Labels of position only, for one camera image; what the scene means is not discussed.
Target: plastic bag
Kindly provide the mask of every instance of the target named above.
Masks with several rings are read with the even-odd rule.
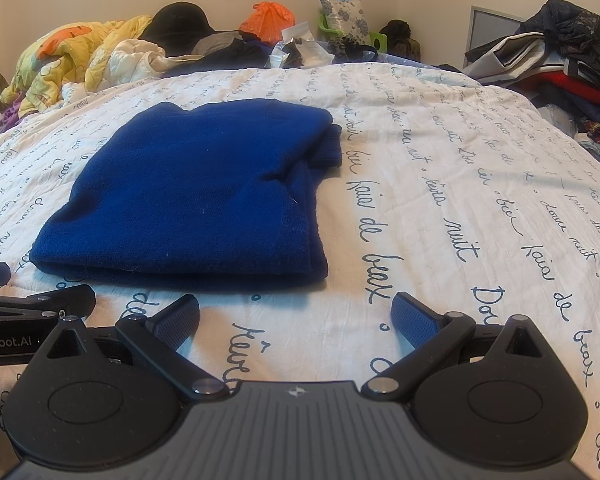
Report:
[[[262,2],[253,8],[255,12],[240,26],[240,30],[255,34],[263,43],[275,45],[282,40],[282,31],[296,24],[296,17],[284,5]]]
[[[270,68],[289,68],[290,54],[286,46],[295,44],[296,52],[300,55],[300,66],[296,68],[316,68],[330,65],[333,55],[329,54],[315,40],[307,22],[282,31],[282,41],[279,41],[269,56]]]
[[[573,117],[565,112],[562,108],[554,104],[548,104],[542,108],[538,108],[542,118],[558,128],[562,133],[570,136],[572,139],[578,133]]]

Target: blue folded sweater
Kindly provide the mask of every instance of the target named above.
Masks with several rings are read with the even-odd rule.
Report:
[[[341,163],[332,123],[326,110],[266,99],[155,105],[93,155],[29,258],[52,274],[141,286],[323,280],[315,188]]]

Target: green plastic chair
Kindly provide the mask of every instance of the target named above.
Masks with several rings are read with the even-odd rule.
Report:
[[[342,32],[341,30],[335,30],[334,28],[327,27],[327,18],[323,12],[318,14],[318,28],[320,28],[320,30],[323,31],[329,37],[329,39],[334,38],[335,36],[344,36],[344,32]],[[371,36],[373,47],[380,54],[386,54],[386,34],[380,34],[379,32],[370,32],[369,35]]]

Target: handwritten script pattern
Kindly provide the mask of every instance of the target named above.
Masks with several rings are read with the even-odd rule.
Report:
[[[390,320],[400,290],[488,324],[526,314],[587,401],[575,461],[600,478],[600,164],[526,99],[461,74],[388,64],[201,73],[82,95],[31,116],[0,136],[0,260],[13,273],[0,294],[81,283],[39,272],[28,253],[122,124],[165,100],[191,110],[245,98],[327,108],[342,127],[342,167],[317,192],[330,275],[311,290],[197,294],[202,320],[184,355],[229,386],[360,385],[404,355]],[[180,295],[92,285],[92,326],[151,315]],[[20,371],[0,368],[0,392]],[[15,460],[0,431],[0,476]]]

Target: red clothing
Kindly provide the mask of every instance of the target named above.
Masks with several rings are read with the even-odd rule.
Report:
[[[535,76],[538,81],[549,81],[558,88],[563,88],[583,99],[600,105],[600,88],[594,88],[579,79],[569,77],[564,72],[543,72]]]

